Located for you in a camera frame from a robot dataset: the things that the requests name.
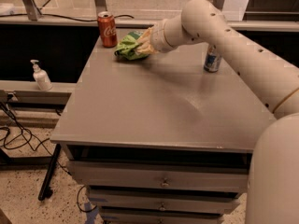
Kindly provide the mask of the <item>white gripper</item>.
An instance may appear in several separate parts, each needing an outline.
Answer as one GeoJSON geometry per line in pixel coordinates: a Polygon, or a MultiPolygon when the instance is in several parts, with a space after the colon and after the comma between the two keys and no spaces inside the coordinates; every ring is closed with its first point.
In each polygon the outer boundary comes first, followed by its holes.
{"type": "Polygon", "coordinates": [[[148,28],[137,39],[137,42],[141,44],[135,51],[138,54],[151,55],[156,54],[157,51],[161,53],[167,53],[175,48],[172,47],[166,39],[166,26],[170,22],[169,19],[157,21],[152,28],[148,28]]]}

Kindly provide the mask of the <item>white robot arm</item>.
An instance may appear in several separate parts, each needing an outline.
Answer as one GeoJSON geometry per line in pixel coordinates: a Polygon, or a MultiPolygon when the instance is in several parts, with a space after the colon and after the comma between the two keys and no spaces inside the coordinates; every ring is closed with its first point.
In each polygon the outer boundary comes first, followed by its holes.
{"type": "Polygon", "coordinates": [[[139,53],[169,52],[207,42],[277,119],[251,159],[246,224],[299,224],[299,69],[228,25],[207,0],[192,0],[173,19],[138,39],[139,53]]]}

